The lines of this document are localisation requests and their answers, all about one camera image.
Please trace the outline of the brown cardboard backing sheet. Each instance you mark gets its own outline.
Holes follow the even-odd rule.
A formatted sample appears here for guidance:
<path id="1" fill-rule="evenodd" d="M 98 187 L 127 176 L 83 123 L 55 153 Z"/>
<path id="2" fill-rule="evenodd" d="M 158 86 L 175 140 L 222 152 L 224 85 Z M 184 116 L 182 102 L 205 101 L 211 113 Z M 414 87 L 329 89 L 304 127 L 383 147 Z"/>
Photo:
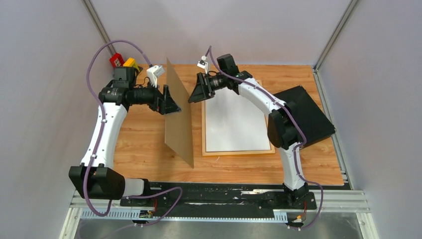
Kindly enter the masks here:
<path id="1" fill-rule="evenodd" d="M 189 94 L 170 60 L 167 60 L 166 83 L 172 99 L 181 110 L 165 116 L 165 144 L 191 168 L 194 168 L 192 112 L 191 105 L 188 103 Z"/>

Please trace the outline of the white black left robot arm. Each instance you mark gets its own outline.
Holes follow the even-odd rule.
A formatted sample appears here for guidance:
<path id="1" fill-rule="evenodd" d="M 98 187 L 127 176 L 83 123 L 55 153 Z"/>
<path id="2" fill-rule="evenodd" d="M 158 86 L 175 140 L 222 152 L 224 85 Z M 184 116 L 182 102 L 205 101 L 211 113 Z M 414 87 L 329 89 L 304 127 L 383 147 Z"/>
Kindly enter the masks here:
<path id="1" fill-rule="evenodd" d="M 147 85 L 138 86 L 140 71 L 135 67 L 116 67 L 113 79 L 99 92 L 99 111 L 93 137 L 80 165 L 72 166 L 69 178 L 82 198 L 118 200 L 131 197 L 141 206 L 152 201 L 147 179 L 125 178 L 113 169 L 119 131 L 132 105 L 147 105 L 161 115 L 178 113 L 167 85 L 159 89 L 157 79 L 163 66 L 147 69 Z"/>

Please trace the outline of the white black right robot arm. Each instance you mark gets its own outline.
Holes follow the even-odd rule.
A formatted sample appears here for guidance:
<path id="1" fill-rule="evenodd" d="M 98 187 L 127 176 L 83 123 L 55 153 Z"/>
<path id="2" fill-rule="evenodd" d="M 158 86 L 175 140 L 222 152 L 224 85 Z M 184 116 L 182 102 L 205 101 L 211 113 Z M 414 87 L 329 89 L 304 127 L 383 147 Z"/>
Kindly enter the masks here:
<path id="1" fill-rule="evenodd" d="M 217 69 L 215 73 L 209 70 L 210 59 Z M 211 99 L 217 90 L 227 88 L 256 106 L 267 117 L 267 136 L 280 152 L 284 170 L 284 201 L 291 208 L 298 207 L 309 192 L 309 184 L 299 163 L 299 148 L 306 144 L 307 138 L 287 103 L 261 87 L 250 73 L 239 71 L 231 54 L 212 59 L 211 53 L 207 52 L 197 66 L 204 72 L 197 74 L 196 85 L 188 102 Z"/>

